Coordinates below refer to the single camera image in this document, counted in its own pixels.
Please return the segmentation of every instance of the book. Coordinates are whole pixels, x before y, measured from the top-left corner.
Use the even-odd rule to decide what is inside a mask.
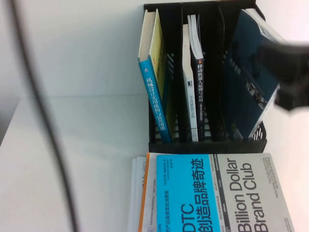
[[[185,97],[187,100],[187,110],[190,120],[192,141],[198,142],[196,101],[193,72],[191,68],[190,35],[188,24],[183,25],[183,82]]]
[[[163,154],[147,153],[146,171],[142,204],[140,207],[140,224],[138,232],[156,232],[156,159]]]
[[[145,11],[138,62],[162,142],[171,143],[175,113],[158,9]]]
[[[259,45],[283,39],[254,10],[242,10],[232,43],[224,54],[221,109],[230,139],[253,136],[269,106],[279,82],[257,61]]]
[[[294,232],[270,154],[157,156],[157,228]]]
[[[191,66],[194,72],[196,114],[197,114],[197,133],[198,140],[204,138],[204,57],[198,35],[199,23],[195,15],[188,15],[190,47],[191,47]]]
[[[131,191],[130,191],[129,217],[127,221],[127,232],[134,231],[133,224],[134,224],[134,200],[135,200],[135,186],[136,186],[136,162],[137,159],[132,160]]]
[[[145,169],[146,157],[137,157],[132,160],[131,195],[127,225],[128,232],[138,231]]]

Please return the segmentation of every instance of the black object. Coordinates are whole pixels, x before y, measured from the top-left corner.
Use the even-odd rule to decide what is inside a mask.
[[[62,187],[65,192],[65,197],[68,204],[69,214],[70,214],[70,222],[73,232],[78,232],[78,223],[76,218],[76,211],[74,207],[74,202],[72,198],[72,191],[69,184],[68,175],[66,172],[66,165],[63,160],[63,154],[59,149],[59,145],[55,136],[55,132],[53,131],[53,127],[51,125],[51,120],[49,118],[48,111],[45,107],[45,103],[42,98],[42,94],[40,92],[40,87],[38,85],[38,78],[35,76],[35,72],[33,71],[32,65],[28,58],[28,51],[26,48],[26,40],[24,36],[24,31],[21,25],[20,13],[18,6],[15,0],[9,0],[8,6],[11,10],[12,23],[14,26],[14,32],[16,37],[16,43],[20,52],[20,57],[22,59],[24,69],[25,69],[25,80],[28,83],[31,93],[36,102],[38,111],[41,114],[41,119],[43,122],[43,126],[46,129],[47,138],[49,139],[49,144],[55,155],[55,162],[58,167],[60,180],[62,181]]]
[[[261,15],[254,0],[205,1],[184,3],[146,4],[148,11],[159,10],[166,52],[174,54],[174,92],[178,118],[179,139],[171,144],[163,144],[156,131],[155,118],[149,108],[149,151],[171,154],[198,153],[261,153],[267,144],[263,123],[247,141],[229,141],[220,108],[220,77],[222,61],[233,39],[238,17],[242,9],[255,8]],[[183,24],[187,15],[200,16],[200,33],[202,51],[205,52],[204,102],[211,139],[193,143],[190,141],[188,118],[186,117],[186,100],[182,71]]]
[[[275,103],[290,111],[309,106],[309,46],[267,42],[258,49],[258,60],[280,82]]]

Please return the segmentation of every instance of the white book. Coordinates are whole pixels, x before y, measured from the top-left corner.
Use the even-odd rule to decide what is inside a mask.
[[[134,199],[135,199],[135,185],[136,185],[136,162],[137,158],[132,160],[131,192],[130,192],[131,195],[129,205],[129,217],[127,222],[127,232],[133,232]]]
[[[193,72],[191,67],[190,33],[188,24],[183,26],[183,81],[185,96],[187,99],[187,110],[190,118],[192,141],[198,142],[197,114],[195,105]]]
[[[140,208],[138,232],[156,232],[156,157],[158,153],[148,153],[146,161],[143,200]]]
[[[143,195],[145,169],[146,169],[146,157],[137,157],[133,232],[137,232],[139,228],[140,206]]]

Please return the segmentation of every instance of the white desk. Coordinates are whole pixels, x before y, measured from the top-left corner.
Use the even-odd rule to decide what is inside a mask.
[[[147,95],[49,99],[84,232],[126,231],[132,158],[148,151]],[[0,231],[67,232],[53,154],[22,100],[0,147]]]

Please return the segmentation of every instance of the orange book edge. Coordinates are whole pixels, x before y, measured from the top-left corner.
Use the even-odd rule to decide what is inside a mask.
[[[148,167],[149,167],[150,153],[147,153],[146,160],[146,169],[144,175],[144,187],[143,187],[143,196],[141,198],[141,206],[140,206],[140,222],[139,222],[139,230],[141,232],[143,227],[143,219],[144,219],[144,209],[145,209],[145,198],[146,198],[146,189],[147,189],[147,179],[148,179]]]

